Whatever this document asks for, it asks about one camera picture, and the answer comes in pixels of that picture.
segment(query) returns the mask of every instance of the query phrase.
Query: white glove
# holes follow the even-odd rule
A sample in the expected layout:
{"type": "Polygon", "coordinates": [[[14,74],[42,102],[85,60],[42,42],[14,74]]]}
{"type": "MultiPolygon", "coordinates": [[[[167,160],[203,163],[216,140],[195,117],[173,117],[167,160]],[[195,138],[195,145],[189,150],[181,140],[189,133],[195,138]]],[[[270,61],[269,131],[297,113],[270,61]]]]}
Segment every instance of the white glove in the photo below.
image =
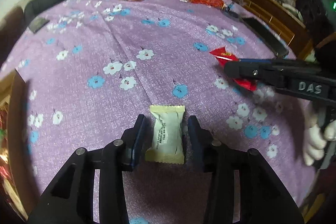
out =
{"type": "Polygon", "coordinates": [[[310,166],[315,160],[323,158],[327,141],[336,140],[336,121],[328,124],[324,130],[324,134],[322,134],[320,127],[317,125],[317,114],[313,112],[311,103],[308,106],[305,118],[306,129],[303,140],[303,159],[306,165],[310,166]]]}

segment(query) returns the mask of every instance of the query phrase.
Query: floral tablecloth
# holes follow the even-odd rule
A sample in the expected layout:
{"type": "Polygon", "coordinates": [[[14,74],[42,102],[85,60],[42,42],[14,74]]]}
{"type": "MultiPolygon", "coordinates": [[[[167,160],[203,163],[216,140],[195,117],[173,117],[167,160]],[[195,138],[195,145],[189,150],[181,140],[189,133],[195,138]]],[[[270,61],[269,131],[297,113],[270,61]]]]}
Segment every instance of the floral tablecloth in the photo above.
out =
{"type": "MultiPolygon", "coordinates": [[[[233,10],[252,16],[236,4],[233,10]]],[[[190,115],[229,147],[258,149],[296,203],[302,202],[314,169],[301,157],[299,101],[263,85],[254,93],[234,87],[209,54],[225,46],[238,57],[272,58],[243,24],[188,0],[67,0],[41,16],[50,23],[35,35],[26,30],[0,73],[17,68],[29,83],[26,130],[41,193],[76,148],[104,147],[140,113],[152,128],[149,106],[158,104],[186,108],[186,161],[143,160],[124,173],[131,223],[202,222],[211,174],[196,172],[190,160],[190,115]]],[[[94,218],[99,219],[98,184],[94,218]]]]}

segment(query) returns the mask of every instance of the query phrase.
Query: smartphone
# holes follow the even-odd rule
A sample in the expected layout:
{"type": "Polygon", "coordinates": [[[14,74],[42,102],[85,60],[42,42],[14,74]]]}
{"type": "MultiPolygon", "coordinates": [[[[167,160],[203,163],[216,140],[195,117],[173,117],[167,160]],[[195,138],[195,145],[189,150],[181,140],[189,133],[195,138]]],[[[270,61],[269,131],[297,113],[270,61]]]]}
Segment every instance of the smartphone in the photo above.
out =
{"type": "Polygon", "coordinates": [[[284,58],[289,50],[267,28],[253,17],[241,18],[243,22],[264,44],[275,54],[277,58],[284,58]]]}

